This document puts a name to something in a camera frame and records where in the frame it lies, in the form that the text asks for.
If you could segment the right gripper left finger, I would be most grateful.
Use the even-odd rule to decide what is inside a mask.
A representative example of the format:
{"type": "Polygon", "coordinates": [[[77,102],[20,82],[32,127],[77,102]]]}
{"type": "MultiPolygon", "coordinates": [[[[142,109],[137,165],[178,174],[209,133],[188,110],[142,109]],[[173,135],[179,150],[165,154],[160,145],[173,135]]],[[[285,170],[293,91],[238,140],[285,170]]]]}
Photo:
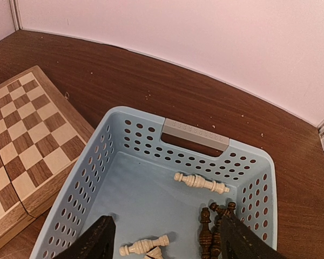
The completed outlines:
{"type": "Polygon", "coordinates": [[[116,225],[112,216],[101,216],[76,241],[55,258],[113,258],[116,225]]]}

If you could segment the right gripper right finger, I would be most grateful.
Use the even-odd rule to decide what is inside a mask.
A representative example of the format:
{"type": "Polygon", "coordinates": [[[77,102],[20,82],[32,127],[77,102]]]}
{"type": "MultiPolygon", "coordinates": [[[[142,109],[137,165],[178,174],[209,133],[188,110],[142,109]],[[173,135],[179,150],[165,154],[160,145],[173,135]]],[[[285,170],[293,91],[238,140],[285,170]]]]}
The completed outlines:
{"type": "Polygon", "coordinates": [[[283,258],[235,215],[225,215],[220,225],[222,258],[283,258]]]}

